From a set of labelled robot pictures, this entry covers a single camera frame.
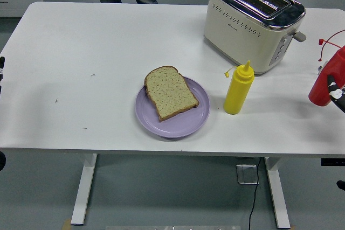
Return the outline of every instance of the yellow squeeze bottle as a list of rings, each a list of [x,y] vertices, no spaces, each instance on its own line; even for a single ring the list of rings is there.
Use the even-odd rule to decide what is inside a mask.
[[[227,91],[224,102],[224,110],[227,113],[239,113],[253,81],[254,70],[250,66],[250,61],[248,60],[246,65],[238,66],[233,72],[229,90]]]

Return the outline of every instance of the cream toaster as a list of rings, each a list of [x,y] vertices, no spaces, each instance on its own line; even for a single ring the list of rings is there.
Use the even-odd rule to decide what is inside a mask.
[[[248,60],[261,75],[284,57],[305,8],[295,0],[209,0],[204,35],[236,65]]]

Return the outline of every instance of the purple plate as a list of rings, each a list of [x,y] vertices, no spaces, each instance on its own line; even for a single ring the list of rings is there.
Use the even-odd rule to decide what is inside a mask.
[[[186,77],[185,80],[199,101],[198,107],[163,122],[159,122],[156,108],[146,95],[145,86],[141,88],[136,96],[135,113],[146,129],[162,137],[178,138],[194,133],[205,123],[210,113],[209,97],[196,81]]]

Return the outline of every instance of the tabletop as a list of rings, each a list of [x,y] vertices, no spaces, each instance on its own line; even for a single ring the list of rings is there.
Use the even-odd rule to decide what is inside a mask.
[[[345,157],[345,115],[308,99],[321,46],[345,12],[307,9],[307,39],[257,76],[242,110],[223,109],[234,64],[203,36],[207,6],[49,3],[29,6],[1,52],[0,148],[225,156]],[[343,45],[345,34],[334,37]],[[325,47],[323,59],[337,48]],[[138,121],[145,76],[171,65],[210,99],[204,125],[164,138]]]

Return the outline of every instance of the slice of bread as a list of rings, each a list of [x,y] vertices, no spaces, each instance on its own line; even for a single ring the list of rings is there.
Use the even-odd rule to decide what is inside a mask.
[[[183,76],[172,66],[152,70],[145,77],[144,85],[160,122],[199,105]]]

